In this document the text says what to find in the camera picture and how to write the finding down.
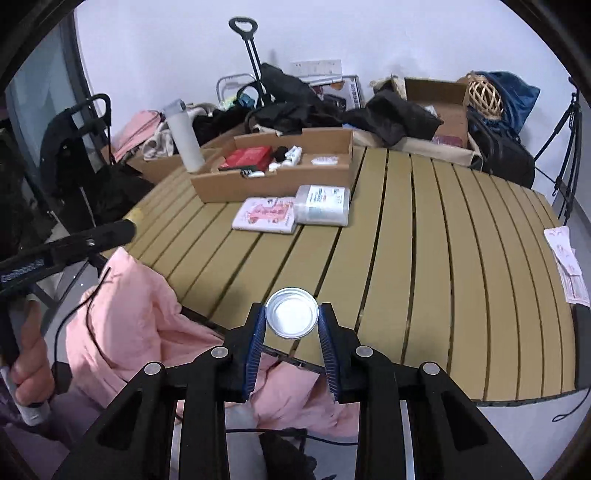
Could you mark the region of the left hand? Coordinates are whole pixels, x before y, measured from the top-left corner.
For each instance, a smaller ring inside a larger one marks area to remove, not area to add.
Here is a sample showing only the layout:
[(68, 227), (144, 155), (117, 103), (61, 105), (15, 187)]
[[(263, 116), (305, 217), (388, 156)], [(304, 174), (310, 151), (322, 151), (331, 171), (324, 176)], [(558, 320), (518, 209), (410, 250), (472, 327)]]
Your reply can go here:
[(41, 335), (41, 308), (37, 301), (26, 303), (26, 320), (21, 327), (20, 354), (11, 367), (16, 385), (16, 401), (23, 406), (47, 401), (55, 382), (47, 357), (47, 344)]

